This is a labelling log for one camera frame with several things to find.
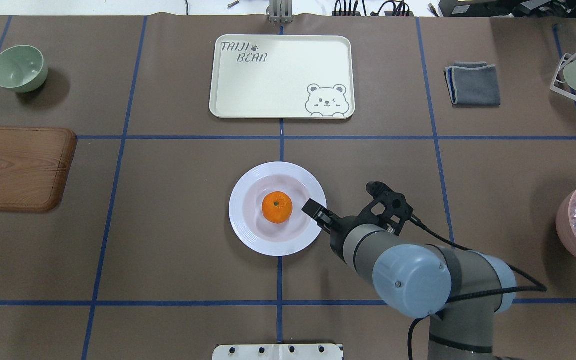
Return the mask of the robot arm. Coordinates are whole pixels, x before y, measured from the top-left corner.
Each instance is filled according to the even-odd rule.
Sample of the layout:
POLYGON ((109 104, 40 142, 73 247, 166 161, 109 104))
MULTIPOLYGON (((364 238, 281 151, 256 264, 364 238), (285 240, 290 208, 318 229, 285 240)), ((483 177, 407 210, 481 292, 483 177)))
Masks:
POLYGON ((374 214, 340 218, 310 199, 302 211, 331 249, 404 316, 428 318, 430 360, 495 360, 494 316, 514 302, 509 264, 473 250, 402 239, 374 214))

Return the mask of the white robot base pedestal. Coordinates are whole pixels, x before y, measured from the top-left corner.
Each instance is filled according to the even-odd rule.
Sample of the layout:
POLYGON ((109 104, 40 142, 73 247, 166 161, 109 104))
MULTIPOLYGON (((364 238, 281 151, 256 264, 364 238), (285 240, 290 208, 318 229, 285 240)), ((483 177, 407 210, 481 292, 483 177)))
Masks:
POLYGON ((215 347, 213 360, 343 360, 342 344, 223 344, 215 347))

